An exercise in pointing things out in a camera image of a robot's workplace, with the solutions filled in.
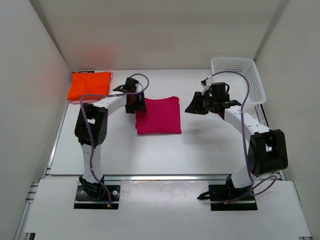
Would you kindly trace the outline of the magenta t-shirt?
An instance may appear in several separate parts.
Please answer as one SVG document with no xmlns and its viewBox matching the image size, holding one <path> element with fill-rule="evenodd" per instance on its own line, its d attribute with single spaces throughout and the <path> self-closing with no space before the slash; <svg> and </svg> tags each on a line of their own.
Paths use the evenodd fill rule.
<svg viewBox="0 0 320 240">
<path fill-rule="evenodd" d="M 181 134 L 180 99 L 146 99 L 146 110 L 136 112 L 138 135 Z"/>
</svg>

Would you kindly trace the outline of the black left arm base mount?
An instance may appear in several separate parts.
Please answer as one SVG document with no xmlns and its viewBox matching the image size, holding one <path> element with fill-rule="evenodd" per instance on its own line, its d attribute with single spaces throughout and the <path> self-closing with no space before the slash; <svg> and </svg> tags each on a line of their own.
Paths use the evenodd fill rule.
<svg viewBox="0 0 320 240">
<path fill-rule="evenodd" d="M 121 186 L 108 184 L 103 187 L 100 183 L 88 183 L 79 177 L 74 198 L 74 209 L 88 210 L 118 210 Z"/>
</svg>

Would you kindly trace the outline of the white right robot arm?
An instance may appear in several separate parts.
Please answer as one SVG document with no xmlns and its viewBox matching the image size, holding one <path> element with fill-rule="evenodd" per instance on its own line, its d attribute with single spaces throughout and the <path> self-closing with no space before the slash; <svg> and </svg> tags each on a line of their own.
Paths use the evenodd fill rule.
<svg viewBox="0 0 320 240">
<path fill-rule="evenodd" d="M 252 185 L 257 177 L 288 167 L 285 134 L 260 124 L 244 109 L 242 103 L 231 100 L 229 86 L 224 82 L 207 84 L 204 92 L 194 93 L 186 113 L 219 115 L 242 135 L 245 167 L 230 175 L 235 189 Z"/>
</svg>

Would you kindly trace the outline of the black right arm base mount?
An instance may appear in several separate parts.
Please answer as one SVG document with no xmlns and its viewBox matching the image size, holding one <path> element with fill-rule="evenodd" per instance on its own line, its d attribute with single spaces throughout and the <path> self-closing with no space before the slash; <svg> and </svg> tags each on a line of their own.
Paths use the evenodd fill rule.
<svg viewBox="0 0 320 240">
<path fill-rule="evenodd" d="M 210 184 L 208 191 L 201 193 L 197 199 L 209 200 L 211 211 L 257 211 L 256 199 L 249 190 L 250 186 L 235 188 L 227 179 L 225 184 Z"/>
</svg>

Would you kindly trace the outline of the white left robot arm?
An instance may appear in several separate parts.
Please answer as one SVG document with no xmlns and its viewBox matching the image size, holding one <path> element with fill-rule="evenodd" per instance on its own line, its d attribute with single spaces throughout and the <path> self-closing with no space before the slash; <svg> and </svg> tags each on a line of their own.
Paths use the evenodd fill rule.
<svg viewBox="0 0 320 240">
<path fill-rule="evenodd" d="M 111 201 L 101 166 L 101 147 L 107 137 L 108 117 L 122 107 L 127 114 L 146 111 L 145 90 L 149 84 L 147 76 L 135 73 L 108 95 L 85 94 L 79 100 L 80 111 L 74 129 L 83 153 L 84 174 L 79 182 L 94 200 L 106 197 Z"/>
</svg>

